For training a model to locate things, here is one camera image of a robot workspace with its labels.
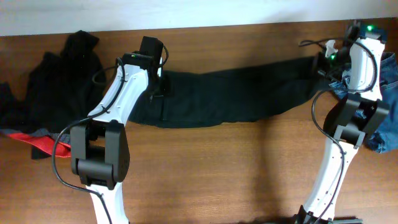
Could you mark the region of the black trousers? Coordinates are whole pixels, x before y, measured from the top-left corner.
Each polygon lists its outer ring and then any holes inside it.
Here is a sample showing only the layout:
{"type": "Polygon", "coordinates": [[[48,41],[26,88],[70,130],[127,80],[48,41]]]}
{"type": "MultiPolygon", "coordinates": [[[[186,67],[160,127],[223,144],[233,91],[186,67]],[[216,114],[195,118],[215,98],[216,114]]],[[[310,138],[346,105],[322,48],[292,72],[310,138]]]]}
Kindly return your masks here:
{"type": "Polygon", "coordinates": [[[158,128],[203,128],[254,122],[282,114],[326,88],[316,77],[315,57],[210,73],[164,71],[169,92],[143,93],[129,120],[158,128]]]}

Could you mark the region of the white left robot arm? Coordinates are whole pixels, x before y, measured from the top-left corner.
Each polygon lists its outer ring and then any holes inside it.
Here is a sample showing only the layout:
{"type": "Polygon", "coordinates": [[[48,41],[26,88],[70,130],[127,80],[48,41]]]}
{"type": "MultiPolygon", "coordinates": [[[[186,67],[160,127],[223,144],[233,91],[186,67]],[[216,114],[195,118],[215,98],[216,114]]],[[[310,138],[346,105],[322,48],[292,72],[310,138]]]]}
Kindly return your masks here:
{"type": "Polygon", "coordinates": [[[138,51],[116,59],[104,98],[70,129],[72,172],[90,193],[98,223],[129,221],[123,203],[130,163],[125,127],[142,94],[163,94],[162,54],[167,52],[159,39],[143,37],[138,51]]]}

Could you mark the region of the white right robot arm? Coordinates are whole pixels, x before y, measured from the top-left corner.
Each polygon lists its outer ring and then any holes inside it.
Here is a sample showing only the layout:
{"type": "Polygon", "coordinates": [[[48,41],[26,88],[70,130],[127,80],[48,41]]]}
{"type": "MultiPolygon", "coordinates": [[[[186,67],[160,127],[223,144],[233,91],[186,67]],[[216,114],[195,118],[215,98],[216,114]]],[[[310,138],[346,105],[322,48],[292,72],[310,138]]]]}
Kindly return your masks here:
{"type": "Polygon", "coordinates": [[[354,21],[340,40],[343,45],[339,50],[335,48],[336,37],[315,41],[322,51],[313,64],[314,74],[332,80],[333,74],[346,66],[351,67],[351,73],[349,85],[340,88],[345,97],[327,114],[323,126],[317,127],[326,137],[322,164],[292,223],[362,223],[358,218],[335,218],[336,199],[359,148],[389,113],[379,86],[387,32],[354,21]]]}

